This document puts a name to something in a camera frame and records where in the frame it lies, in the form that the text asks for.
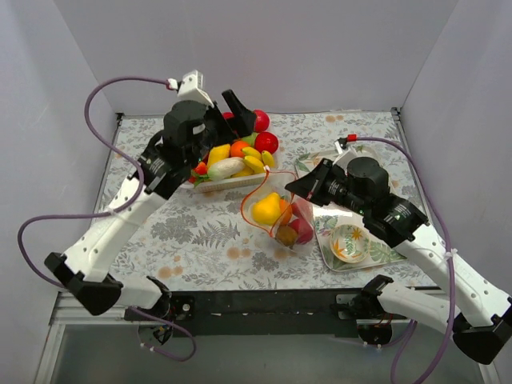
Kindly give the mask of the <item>red yellow toy mango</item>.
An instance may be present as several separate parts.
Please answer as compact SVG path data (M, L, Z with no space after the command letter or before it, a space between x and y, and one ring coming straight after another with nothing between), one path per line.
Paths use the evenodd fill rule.
M212 165L220 162L221 160L230 157L230 144L224 144L214 147L208 154L206 166L211 168Z

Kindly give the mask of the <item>clear zip top bag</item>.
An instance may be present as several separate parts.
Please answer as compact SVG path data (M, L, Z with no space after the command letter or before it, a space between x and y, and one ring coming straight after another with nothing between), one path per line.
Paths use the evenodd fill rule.
M266 168L262 182L244 197L240 207L245 222L290 249L314 239L312 204L286 189L296 180L292 172Z

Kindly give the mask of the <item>red toy pomegranate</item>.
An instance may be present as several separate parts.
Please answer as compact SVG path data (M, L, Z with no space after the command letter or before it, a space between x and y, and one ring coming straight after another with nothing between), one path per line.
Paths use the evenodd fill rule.
M314 236L314 229L311 224L304 218L296 218L289 223L289 227L297 233L296 243L303 245L312 240Z

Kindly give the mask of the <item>yellow toy peach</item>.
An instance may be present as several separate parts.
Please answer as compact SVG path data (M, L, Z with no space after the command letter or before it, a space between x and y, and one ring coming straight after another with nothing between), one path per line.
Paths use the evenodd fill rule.
M268 194L261 201L253 204L251 209L252 219L257 224L272 226L281 215L279 201L281 197L273 192Z

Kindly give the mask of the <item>brown yellow toy fruit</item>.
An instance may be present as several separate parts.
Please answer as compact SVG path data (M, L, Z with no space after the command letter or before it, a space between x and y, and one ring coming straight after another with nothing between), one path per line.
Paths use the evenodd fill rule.
M283 246L291 248L297 242L298 232L290 226L280 226L274 238Z

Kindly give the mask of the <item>orange toy orange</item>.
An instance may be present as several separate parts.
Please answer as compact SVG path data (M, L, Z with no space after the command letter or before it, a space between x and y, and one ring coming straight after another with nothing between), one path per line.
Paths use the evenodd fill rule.
M284 198L281 198L279 201L279 207L281 215L279 217L278 224L280 226L286 226L293 217L291 202Z

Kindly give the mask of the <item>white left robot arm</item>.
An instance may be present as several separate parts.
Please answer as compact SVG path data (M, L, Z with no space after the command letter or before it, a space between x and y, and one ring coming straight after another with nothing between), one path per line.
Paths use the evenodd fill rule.
M134 307L154 320L170 312L171 292L151 276L119 281L110 266L140 226L191 176L216 146L253 132L256 115L232 90L222 94L233 116L225 119L216 105L192 100L175 103L140 154L140 170L127 176L106 210L63 253L51 253L45 265L92 315L114 306Z

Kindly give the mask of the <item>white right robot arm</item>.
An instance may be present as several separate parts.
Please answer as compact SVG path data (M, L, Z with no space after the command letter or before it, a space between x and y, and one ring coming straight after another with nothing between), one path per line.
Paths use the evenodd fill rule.
M497 288L448 246L427 216L390 191L389 175L378 161L360 157L346 168L324 158L286 190L316 206L331 203L360 214L364 227L427 274L449 300L408 289L379 275L362 289L363 311L386 312L451 330L455 345L472 360L489 365L511 338L511 296Z

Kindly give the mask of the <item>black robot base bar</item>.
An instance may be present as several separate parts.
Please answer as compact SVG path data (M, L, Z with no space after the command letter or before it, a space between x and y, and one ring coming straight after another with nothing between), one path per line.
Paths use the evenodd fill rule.
M385 345L391 316L356 315L358 289L175 291L166 319L194 336L324 334Z

